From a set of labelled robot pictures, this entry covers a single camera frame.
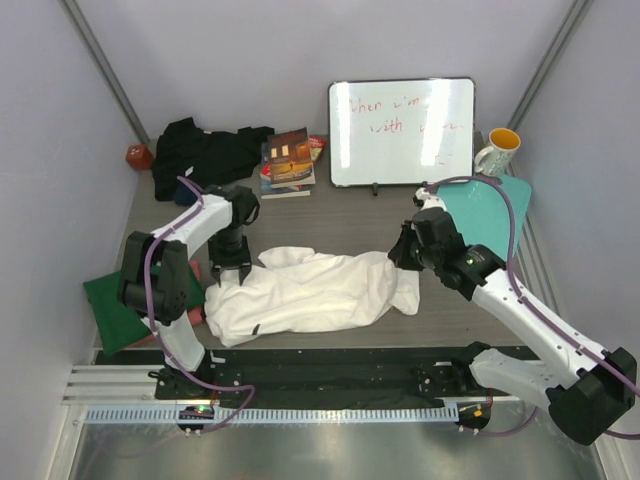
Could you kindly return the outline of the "white t-shirt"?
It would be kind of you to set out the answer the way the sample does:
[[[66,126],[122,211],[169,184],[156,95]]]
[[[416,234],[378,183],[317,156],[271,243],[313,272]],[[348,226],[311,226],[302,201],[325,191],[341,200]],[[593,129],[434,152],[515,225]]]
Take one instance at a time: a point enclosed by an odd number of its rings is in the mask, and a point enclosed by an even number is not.
[[[415,315],[419,303],[419,274],[396,268],[384,252],[332,255],[285,246],[261,252],[242,286],[224,273],[220,287],[207,288],[204,312],[211,333],[233,347],[283,332],[366,327],[391,309]]]

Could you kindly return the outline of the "blue Nineteen Eighty-Four book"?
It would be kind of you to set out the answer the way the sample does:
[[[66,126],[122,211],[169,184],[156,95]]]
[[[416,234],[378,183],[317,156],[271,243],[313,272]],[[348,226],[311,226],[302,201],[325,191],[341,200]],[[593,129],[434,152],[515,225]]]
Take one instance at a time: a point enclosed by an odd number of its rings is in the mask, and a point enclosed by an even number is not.
[[[260,167],[260,184],[261,184],[261,198],[277,199],[277,198],[289,198],[289,197],[303,197],[311,194],[310,185],[291,186],[291,187],[274,187],[271,183],[270,168],[269,168],[269,156],[268,147],[266,143],[261,145],[261,167]]]

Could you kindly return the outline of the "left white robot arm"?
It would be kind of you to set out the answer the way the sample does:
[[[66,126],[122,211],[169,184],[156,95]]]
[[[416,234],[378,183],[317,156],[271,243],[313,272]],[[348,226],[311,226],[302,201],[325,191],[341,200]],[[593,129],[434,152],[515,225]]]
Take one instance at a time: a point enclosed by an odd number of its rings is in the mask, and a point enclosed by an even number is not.
[[[226,271],[236,271],[243,282],[252,269],[244,228],[257,219],[260,205],[244,186],[211,186],[195,195],[194,204],[167,225],[128,236],[117,297],[159,339],[167,366],[181,371],[179,388],[200,399],[211,391],[213,375],[204,368],[206,350],[188,318],[189,261],[206,246],[216,283]]]

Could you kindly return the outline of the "brown Edward Tulane book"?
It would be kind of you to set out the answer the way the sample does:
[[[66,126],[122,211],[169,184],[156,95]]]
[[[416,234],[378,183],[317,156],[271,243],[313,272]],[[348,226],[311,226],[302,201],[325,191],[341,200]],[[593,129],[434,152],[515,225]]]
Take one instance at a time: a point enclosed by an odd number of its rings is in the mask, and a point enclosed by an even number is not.
[[[270,135],[266,145],[270,179],[274,187],[315,183],[314,162],[306,128]]]

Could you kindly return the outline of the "red Treehouse book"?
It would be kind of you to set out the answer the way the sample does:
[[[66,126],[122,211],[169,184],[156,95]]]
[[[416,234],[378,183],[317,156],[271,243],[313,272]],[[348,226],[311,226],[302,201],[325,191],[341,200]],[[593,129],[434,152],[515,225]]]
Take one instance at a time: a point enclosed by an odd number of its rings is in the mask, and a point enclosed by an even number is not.
[[[320,158],[325,146],[326,146],[327,140],[319,137],[319,136],[310,136],[309,137],[309,145],[310,145],[310,152],[311,152],[311,158],[313,163],[316,163],[317,160]]]

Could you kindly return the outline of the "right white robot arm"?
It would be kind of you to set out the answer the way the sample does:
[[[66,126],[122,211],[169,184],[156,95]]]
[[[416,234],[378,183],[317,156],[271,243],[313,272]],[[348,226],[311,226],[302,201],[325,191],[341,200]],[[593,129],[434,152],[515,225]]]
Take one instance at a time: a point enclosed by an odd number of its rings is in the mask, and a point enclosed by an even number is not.
[[[622,347],[608,351],[572,329],[510,274],[506,263],[483,245],[468,246],[451,215],[440,207],[417,212],[401,226],[388,254],[395,266],[432,271],[441,283],[492,314],[540,359],[511,358],[481,343],[451,371],[465,395],[490,388],[546,411],[556,427],[581,445],[591,445],[635,404],[638,363]]]

